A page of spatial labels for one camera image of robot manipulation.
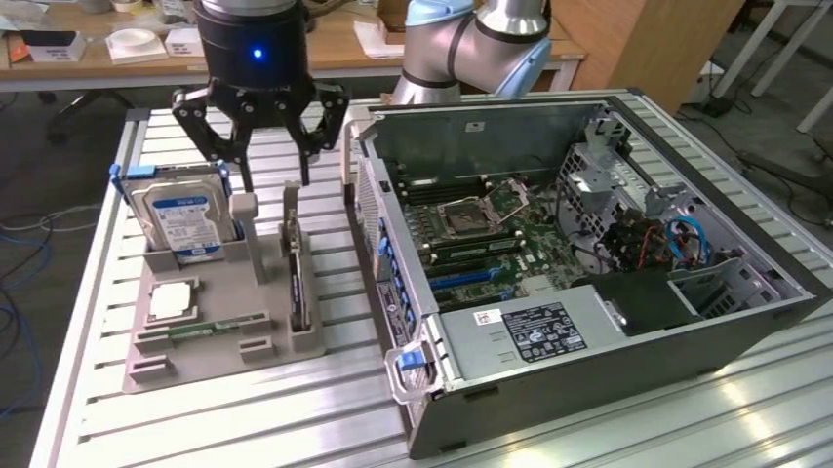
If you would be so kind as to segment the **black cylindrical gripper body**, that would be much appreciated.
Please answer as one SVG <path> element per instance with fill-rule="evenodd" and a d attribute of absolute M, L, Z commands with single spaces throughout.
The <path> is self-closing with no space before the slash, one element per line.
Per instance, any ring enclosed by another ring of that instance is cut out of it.
<path fill-rule="evenodd" d="M 209 82 L 220 90 L 212 104 L 230 113 L 237 98 L 253 107 L 254 126 L 284 123 L 276 93 L 307 105 L 312 98 L 305 45 L 305 8 L 299 1 L 196 1 L 196 25 Z"/>

